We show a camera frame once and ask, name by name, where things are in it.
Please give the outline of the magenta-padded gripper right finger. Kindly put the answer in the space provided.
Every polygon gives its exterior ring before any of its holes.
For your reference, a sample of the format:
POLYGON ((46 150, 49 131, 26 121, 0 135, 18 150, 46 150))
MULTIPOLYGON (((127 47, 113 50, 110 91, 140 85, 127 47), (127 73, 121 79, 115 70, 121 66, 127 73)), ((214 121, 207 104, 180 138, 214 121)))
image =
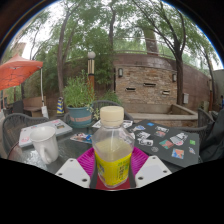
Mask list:
POLYGON ((137 188, 171 174, 171 171, 156 155, 148 156, 138 148, 134 148, 132 152, 131 170, 137 188))

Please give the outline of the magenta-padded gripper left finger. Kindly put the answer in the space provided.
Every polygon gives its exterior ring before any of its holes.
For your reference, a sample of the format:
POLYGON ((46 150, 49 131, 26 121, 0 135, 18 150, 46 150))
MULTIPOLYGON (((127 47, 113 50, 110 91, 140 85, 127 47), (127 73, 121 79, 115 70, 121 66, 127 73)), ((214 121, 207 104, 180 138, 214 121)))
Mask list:
POLYGON ((94 149, 90 148, 77 159, 69 158, 56 175, 84 188, 95 189, 97 170, 94 149))

